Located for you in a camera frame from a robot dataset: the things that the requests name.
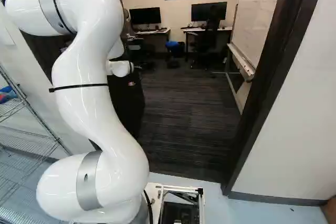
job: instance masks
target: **dark door frame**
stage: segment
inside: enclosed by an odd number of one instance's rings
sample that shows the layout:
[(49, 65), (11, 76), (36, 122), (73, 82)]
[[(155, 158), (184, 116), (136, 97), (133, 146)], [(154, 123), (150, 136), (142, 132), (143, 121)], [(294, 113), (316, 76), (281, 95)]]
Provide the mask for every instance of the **dark door frame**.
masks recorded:
[(229, 195), (303, 40), (318, 0), (278, 0), (221, 188)]

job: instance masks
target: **metal wire shelving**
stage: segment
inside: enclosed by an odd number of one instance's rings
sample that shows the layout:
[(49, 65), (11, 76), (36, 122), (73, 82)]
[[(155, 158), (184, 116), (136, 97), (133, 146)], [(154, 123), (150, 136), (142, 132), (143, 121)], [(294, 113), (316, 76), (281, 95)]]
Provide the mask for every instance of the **metal wire shelving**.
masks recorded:
[(42, 173), (55, 161), (51, 154), (58, 148), (66, 154), (70, 152), (30, 106), (23, 91), (1, 65), (0, 75), (18, 96), (0, 104), (0, 123), (24, 109), (45, 132), (37, 134), (0, 125), (0, 223), (65, 223), (46, 215), (39, 207), (36, 186)]

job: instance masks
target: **computer monitor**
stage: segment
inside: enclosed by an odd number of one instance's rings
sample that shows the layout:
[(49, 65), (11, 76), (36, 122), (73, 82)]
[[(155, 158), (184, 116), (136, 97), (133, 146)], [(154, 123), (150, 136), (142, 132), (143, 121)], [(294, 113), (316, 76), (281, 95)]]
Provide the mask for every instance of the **computer monitor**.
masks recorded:
[(209, 19), (211, 6), (216, 7), (218, 17), (225, 19), (227, 2), (195, 4), (191, 6), (191, 21), (207, 21)]
[(131, 23), (133, 25), (161, 23), (160, 8), (130, 9)]

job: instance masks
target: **white robotic arm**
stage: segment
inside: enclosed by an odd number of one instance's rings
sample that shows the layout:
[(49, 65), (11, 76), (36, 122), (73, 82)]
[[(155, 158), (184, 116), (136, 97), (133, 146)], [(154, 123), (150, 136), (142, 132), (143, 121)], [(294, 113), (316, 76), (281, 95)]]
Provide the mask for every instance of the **white robotic arm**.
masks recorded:
[(37, 36), (77, 35), (52, 67), (54, 92), (64, 120), (100, 146), (52, 164), (37, 187), (49, 215), (65, 221), (130, 223), (149, 175), (140, 145), (120, 123), (107, 87), (107, 71), (132, 71), (107, 63), (123, 52), (119, 0), (6, 0), (14, 23)]

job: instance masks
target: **whiteboard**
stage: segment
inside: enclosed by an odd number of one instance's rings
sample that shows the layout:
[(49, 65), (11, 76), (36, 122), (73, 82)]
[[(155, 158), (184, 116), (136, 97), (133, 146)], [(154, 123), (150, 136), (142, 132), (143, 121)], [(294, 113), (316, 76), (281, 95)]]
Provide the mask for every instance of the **whiteboard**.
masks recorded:
[(232, 43), (256, 68), (277, 0), (239, 0)]

